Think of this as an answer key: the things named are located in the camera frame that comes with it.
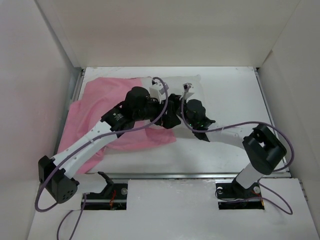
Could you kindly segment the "pink satin pillowcase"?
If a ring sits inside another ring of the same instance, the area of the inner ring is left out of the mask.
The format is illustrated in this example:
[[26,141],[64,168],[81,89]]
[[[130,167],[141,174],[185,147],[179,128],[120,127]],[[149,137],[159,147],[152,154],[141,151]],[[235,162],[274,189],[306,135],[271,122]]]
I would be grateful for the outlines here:
[[[91,130],[106,112],[125,99],[127,92],[133,87],[148,89],[150,85],[151,78],[149,77],[98,77],[88,82],[82,98],[69,106],[58,152],[63,152]],[[119,139],[100,149],[77,172],[85,174],[90,171],[103,160],[106,150],[121,152],[142,150],[161,147],[175,141],[173,130],[159,127],[125,133]]]

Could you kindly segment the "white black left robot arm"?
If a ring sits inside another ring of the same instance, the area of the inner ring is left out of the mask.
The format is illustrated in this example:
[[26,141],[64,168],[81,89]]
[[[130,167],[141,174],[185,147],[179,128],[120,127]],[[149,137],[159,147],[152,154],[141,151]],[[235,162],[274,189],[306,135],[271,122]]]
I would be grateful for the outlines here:
[[75,176],[78,170],[99,150],[125,133],[144,130],[159,122],[168,104],[168,91],[159,100],[139,86],[133,87],[124,101],[115,105],[79,140],[53,157],[43,156],[38,161],[39,189],[35,202],[47,191],[56,204],[71,199],[82,185]]

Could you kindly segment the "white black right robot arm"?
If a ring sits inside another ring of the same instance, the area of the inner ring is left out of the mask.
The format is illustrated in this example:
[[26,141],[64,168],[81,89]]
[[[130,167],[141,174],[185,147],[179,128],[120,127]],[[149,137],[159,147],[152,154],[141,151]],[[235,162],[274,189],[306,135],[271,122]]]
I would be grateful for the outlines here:
[[194,136],[206,142],[217,142],[243,149],[249,164],[230,183],[220,183],[216,194],[223,200],[250,199],[258,196],[258,181],[277,171],[277,165],[286,156],[287,149],[272,132],[272,126],[254,121],[252,132],[245,136],[243,124],[215,126],[215,121],[206,116],[206,109],[197,99],[186,100],[185,96],[171,94],[161,101],[165,110],[160,126],[171,129],[182,123]]

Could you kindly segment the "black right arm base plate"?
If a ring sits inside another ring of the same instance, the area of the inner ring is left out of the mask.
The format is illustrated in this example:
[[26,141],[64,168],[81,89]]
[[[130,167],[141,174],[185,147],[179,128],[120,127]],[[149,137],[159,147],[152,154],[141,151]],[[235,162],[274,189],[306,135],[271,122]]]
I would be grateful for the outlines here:
[[264,210],[261,189],[254,182],[248,189],[236,182],[218,182],[215,184],[215,196],[219,210]]

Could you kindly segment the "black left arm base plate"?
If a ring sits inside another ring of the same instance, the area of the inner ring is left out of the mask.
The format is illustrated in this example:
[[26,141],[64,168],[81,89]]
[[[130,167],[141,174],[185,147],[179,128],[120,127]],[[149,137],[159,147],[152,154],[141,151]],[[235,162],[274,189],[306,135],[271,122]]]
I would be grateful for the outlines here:
[[103,179],[104,188],[99,192],[89,192],[82,196],[81,207],[88,211],[124,211],[127,209],[128,182],[114,182],[104,172],[98,176]]

